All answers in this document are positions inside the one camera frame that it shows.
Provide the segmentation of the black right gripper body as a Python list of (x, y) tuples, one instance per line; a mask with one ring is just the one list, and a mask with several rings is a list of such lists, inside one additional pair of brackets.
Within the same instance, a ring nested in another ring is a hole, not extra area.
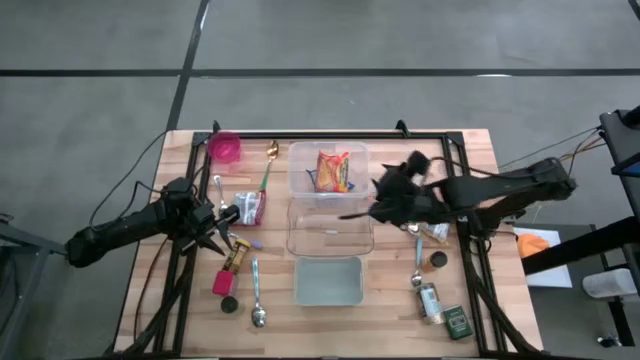
[(378, 180), (372, 180), (376, 197), (369, 211), (377, 212), (374, 219), (392, 225), (448, 223), (449, 207), (438, 199), (431, 186), (419, 186), (413, 181), (416, 174), (427, 174), (430, 160), (422, 152), (412, 152), (397, 165), (397, 171), (385, 170)]

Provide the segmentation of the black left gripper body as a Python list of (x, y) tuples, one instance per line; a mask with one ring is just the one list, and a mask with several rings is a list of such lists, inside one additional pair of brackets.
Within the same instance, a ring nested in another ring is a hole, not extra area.
[(203, 203), (188, 213), (186, 220), (179, 227), (174, 242), (179, 249), (189, 249), (197, 245), (200, 236), (219, 235), (218, 222), (226, 220), (229, 227), (240, 218), (240, 209), (237, 205), (230, 205), (216, 216), (214, 205)]

